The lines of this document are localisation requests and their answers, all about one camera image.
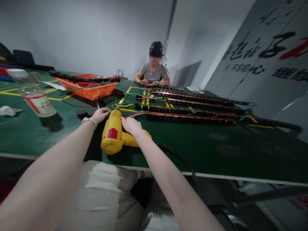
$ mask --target plastic basket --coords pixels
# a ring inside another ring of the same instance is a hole
[[[91,74],[75,74],[72,76],[76,77],[83,77],[83,78],[97,78],[96,75],[91,75]],[[60,79],[58,77],[53,77],[55,80],[58,80],[60,84],[66,89],[66,90],[71,90],[75,88],[79,88],[78,85],[73,84],[72,81],[66,80],[66,79]],[[117,83],[109,83],[106,85],[102,86],[97,86],[97,87],[89,87],[89,88],[83,88],[83,89],[77,89],[71,91],[72,93],[79,95],[81,97],[84,97],[89,100],[97,100],[98,97],[104,97],[108,96],[111,94],[113,89],[115,89]]]

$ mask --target chair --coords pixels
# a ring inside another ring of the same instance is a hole
[[[14,55],[0,42],[0,60],[6,60],[11,62],[17,62]]]
[[[30,51],[13,50],[13,54],[19,63],[35,65]]]
[[[208,208],[226,231],[249,231],[246,224],[229,208],[222,205],[209,205]]]

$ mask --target bottle cap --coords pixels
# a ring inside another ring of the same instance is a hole
[[[8,74],[12,77],[27,77],[28,73],[23,69],[7,69]]]

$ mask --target woman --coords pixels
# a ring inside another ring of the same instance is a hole
[[[134,77],[134,81],[141,85],[158,84],[169,86],[169,77],[166,68],[160,64],[163,56],[163,44],[160,41],[153,42],[150,47],[150,62],[143,64]]]
[[[133,118],[122,118],[122,125],[140,146],[157,182],[146,213],[130,190],[141,175],[150,176],[150,172],[99,161],[82,163],[96,123],[109,114],[108,108],[96,110],[26,170],[0,206],[0,230],[223,230]]]

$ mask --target water bottle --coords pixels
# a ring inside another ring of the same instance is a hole
[[[18,84],[18,93],[21,94],[38,117],[50,117],[57,113],[44,91],[32,82],[25,70],[8,69],[7,72]]]

